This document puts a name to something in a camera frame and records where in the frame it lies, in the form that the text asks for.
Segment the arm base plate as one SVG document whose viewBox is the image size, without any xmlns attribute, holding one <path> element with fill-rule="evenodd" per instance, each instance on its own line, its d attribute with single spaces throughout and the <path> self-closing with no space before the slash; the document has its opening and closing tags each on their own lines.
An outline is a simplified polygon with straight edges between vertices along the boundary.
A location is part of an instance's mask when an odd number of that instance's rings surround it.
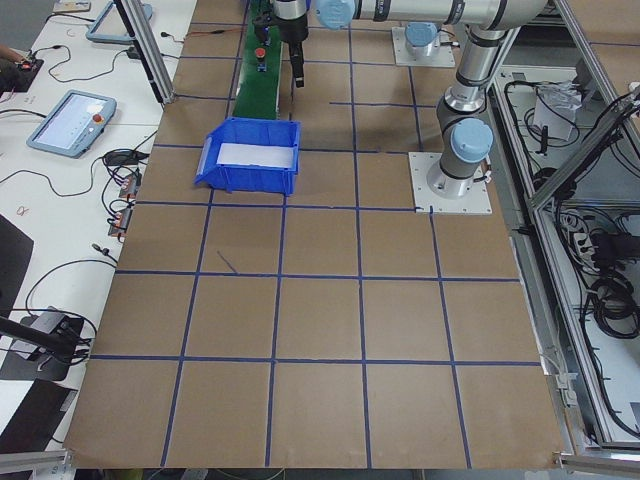
<svg viewBox="0 0 640 480">
<path fill-rule="evenodd" d="M 410 22 L 393 27 L 393 52 L 398 66 L 453 68 L 457 43 L 434 23 Z"/>
<path fill-rule="evenodd" d="M 414 210 L 423 214 L 490 215 L 492 207 L 484 172 L 478 166 L 468 179 L 448 177 L 439 152 L 409 152 Z"/>
</svg>

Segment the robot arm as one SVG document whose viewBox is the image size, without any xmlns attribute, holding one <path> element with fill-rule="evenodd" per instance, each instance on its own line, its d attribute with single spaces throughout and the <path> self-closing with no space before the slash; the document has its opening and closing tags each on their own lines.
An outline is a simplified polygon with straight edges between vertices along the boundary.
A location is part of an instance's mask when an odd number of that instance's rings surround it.
<svg viewBox="0 0 640 480">
<path fill-rule="evenodd" d="M 327 29 L 339 30 L 354 20 L 427 21 L 467 26 L 455 80 L 437 107 L 444 152 L 430 168 L 431 191 L 446 199 L 466 195 L 474 174 L 493 144 L 493 133 L 477 118 L 484 108 L 484 93 L 495 71 L 509 51 L 507 37 L 533 20 L 544 1 L 270 1 L 266 11 L 253 20 L 255 33 L 271 26 L 279 28 L 288 45 L 293 76 L 304 85 L 303 42 L 308 38 L 308 11 Z"/>
<path fill-rule="evenodd" d="M 440 29 L 431 22 L 409 22 L 404 30 L 405 50 L 413 61 L 432 61 L 445 47 L 458 47 L 455 41 L 441 42 Z"/>
</svg>

